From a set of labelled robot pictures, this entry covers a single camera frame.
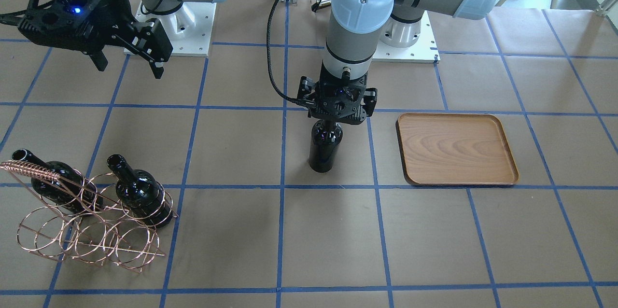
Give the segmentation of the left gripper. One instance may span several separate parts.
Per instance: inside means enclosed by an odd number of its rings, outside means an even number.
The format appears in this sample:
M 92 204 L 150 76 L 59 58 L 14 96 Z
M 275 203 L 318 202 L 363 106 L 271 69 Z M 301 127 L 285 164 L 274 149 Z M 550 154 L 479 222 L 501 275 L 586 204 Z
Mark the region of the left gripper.
M 345 81 L 329 72 L 322 72 L 317 82 L 302 76 L 297 97 L 311 101 L 308 117 L 361 125 L 373 114 L 377 104 L 377 88 L 367 88 L 368 75 Z

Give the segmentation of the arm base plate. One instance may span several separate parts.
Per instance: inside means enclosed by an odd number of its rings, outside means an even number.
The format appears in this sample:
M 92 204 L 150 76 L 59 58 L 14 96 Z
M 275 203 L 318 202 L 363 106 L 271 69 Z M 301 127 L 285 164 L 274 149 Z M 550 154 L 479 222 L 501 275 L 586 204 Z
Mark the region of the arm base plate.
M 172 56 L 208 57 L 217 4 L 184 2 L 175 13 L 168 15 L 145 14 L 142 2 L 135 18 L 145 22 L 159 18 L 173 46 Z
M 430 18 L 426 11 L 420 20 L 404 23 L 390 17 L 373 54 L 376 62 L 428 62 L 441 60 Z

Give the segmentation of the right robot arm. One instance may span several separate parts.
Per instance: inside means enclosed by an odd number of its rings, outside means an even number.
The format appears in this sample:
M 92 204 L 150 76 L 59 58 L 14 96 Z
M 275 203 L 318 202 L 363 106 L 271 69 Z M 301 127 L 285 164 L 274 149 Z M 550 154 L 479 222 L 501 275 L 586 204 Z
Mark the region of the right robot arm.
M 173 41 L 198 35 L 192 3 L 215 5 L 225 0 L 141 0 L 140 21 L 129 0 L 29 0 L 28 7 L 2 14 L 1 22 L 16 26 L 29 41 L 51 48 L 79 51 L 99 71 L 108 60 L 105 46 L 125 48 L 148 62 L 153 75 L 174 53 Z

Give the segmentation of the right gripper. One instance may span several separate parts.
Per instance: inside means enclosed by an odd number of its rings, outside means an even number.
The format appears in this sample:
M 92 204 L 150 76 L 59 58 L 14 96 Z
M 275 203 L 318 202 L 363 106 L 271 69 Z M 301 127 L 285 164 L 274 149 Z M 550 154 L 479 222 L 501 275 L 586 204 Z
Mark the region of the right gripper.
M 29 0 L 18 31 L 29 41 L 79 51 L 104 72 L 105 46 L 119 46 L 149 62 L 159 80 L 172 44 L 157 18 L 139 22 L 129 0 Z

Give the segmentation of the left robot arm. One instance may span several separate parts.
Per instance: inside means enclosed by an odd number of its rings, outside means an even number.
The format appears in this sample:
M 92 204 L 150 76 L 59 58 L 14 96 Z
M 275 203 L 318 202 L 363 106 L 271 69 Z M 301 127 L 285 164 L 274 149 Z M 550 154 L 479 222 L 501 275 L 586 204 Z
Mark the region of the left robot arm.
M 377 89 L 368 88 L 369 66 L 379 42 L 414 44 L 426 11 L 479 20 L 496 0 L 331 0 L 322 69 L 317 82 L 302 77 L 301 105 L 317 126 L 359 125 L 373 113 Z

